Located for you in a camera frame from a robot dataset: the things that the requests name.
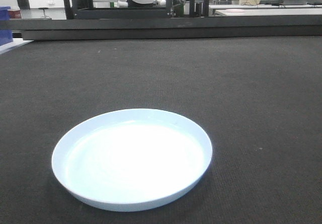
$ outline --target stool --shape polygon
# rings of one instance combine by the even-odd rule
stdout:
[[[50,17],[48,15],[46,15],[46,13],[45,13],[45,10],[48,8],[43,7],[43,8],[38,8],[38,9],[42,10],[44,13],[44,16],[41,16],[42,19],[50,19]]]

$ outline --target floor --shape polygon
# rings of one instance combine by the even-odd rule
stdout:
[[[46,9],[45,14],[54,20],[66,19],[65,9]],[[36,19],[44,16],[43,11],[39,9],[21,10],[23,19]]]

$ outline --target dark gray carpet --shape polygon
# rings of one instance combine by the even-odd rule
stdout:
[[[0,223],[322,223],[321,37],[33,42],[0,59]],[[54,178],[69,129],[125,108],[207,131],[214,159],[187,195],[110,212]]]

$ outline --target red box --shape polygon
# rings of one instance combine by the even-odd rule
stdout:
[[[8,13],[9,13],[9,17],[11,19],[20,19],[21,18],[20,10],[8,9]]]

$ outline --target white plate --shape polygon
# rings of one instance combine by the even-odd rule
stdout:
[[[162,110],[127,109],[71,129],[54,149],[52,169],[88,205],[139,211],[186,194],[211,157],[210,139],[195,122]]]

